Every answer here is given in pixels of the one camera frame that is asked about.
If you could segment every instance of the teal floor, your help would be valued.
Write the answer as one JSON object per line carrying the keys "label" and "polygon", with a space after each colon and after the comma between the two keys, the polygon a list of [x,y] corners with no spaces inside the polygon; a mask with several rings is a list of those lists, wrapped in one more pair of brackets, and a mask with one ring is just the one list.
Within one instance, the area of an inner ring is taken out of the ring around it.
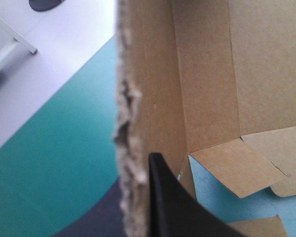
{"label": "teal floor", "polygon": [[111,39],[0,149],[0,237],[61,230],[117,178],[116,61]]}

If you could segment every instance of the corrugated cardboard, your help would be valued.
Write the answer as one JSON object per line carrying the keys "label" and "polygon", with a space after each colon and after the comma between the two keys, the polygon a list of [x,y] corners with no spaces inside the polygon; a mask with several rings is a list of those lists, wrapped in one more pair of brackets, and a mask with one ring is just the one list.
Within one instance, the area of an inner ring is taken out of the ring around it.
{"label": "corrugated cardboard", "polygon": [[164,154],[178,175],[187,154],[170,0],[118,1],[119,107],[116,144],[125,230],[145,236],[148,154]]}
{"label": "corrugated cardboard", "polygon": [[248,237],[287,237],[279,216],[229,223],[231,227]]}
{"label": "corrugated cardboard", "polygon": [[240,139],[191,155],[240,198],[287,178],[270,161]]}
{"label": "corrugated cardboard", "polygon": [[246,144],[290,175],[271,186],[280,197],[296,195],[296,127],[242,136]]}
{"label": "corrugated cardboard", "polygon": [[[182,164],[194,152],[240,197],[283,178],[262,157],[265,150],[238,139],[296,126],[296,1],[119,0],[117,38],[116,143],[130,237],[147,233],[150,152],[163,153],[190,189]],[[296,152],[287,141],[269,144],[272,157],[283,157],[276,151],[286,146]],[[269,181],[252,183],[260,173]],[[294,195],[294,180],[293,189],[281,183],[272,189]]]}

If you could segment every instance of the white chair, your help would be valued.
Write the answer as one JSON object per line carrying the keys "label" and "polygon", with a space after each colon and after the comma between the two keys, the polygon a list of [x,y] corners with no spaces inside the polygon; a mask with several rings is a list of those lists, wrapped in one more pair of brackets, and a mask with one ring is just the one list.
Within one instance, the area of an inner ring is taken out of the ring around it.
{"label": "white chair", "polygon": [[13,40],[0,50],[0,70],[4,67],[10,55],[12,55],[12,52],[16,49],[16,47],[19,44],[27,48],[32,54],[37,53],[37,48],[35,48],[33,45],[27,42],[20,34],[18,34],[11,26],[9,26],[1,17],[0,17],[0,27],[13,37]]}

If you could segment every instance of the white floor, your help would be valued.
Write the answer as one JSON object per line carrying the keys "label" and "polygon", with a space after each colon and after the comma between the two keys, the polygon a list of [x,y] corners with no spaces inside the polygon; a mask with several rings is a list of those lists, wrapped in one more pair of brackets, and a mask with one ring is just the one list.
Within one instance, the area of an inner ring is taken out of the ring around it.
{"label": "white floor", "polygon": [[[114,0],[65,0],[34,12],[0,0],[0,16],[38,48],[19,47],[0,73],[0,147],[114,35]],[[0,48],[10,37],[0,29]]]}

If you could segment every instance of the black plastic object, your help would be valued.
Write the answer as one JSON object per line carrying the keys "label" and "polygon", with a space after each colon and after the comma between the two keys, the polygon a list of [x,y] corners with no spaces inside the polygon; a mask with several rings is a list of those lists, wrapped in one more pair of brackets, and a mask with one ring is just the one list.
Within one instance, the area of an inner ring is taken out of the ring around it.
{"label": "black plastic object", "polygon": [[150,154],[149,166],[152,237],[244,237],[187,193],[162,154]]}
{"label": "black plastic object", "polygon": [[30,0],[30,6],[34,11],[47,11],[50,10],[64,0]]}
{"label": "black plastic object", "polygon": [[126,237],[120,198],[117,180],[96,205],[55,237]]}

